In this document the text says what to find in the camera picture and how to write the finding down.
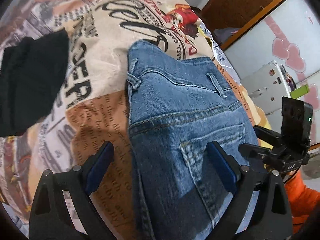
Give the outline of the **orange sleeved right forearm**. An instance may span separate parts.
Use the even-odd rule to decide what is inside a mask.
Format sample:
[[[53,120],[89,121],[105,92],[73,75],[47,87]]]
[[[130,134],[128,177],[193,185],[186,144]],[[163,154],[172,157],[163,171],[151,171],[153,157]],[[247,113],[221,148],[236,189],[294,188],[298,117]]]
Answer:
[[[293,233],[296,234],[318,204],[319,192],[304,184],[300,171],[285,184],[285,190],[292,213]]]

